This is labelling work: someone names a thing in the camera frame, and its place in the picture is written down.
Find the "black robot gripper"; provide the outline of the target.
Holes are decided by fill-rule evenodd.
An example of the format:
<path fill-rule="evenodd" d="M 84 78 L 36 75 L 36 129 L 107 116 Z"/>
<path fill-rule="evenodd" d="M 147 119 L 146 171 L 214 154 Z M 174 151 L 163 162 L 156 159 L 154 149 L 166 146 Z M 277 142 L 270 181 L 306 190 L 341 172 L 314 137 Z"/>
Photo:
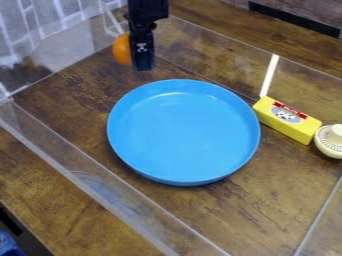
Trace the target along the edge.
<path fill-rule="evenodd" d="M 154 35 L 156 21 L 169 17 L 169 0 L 128 0 L 130 47 L 136 71 L 150 71 L 155 64 Z"/>

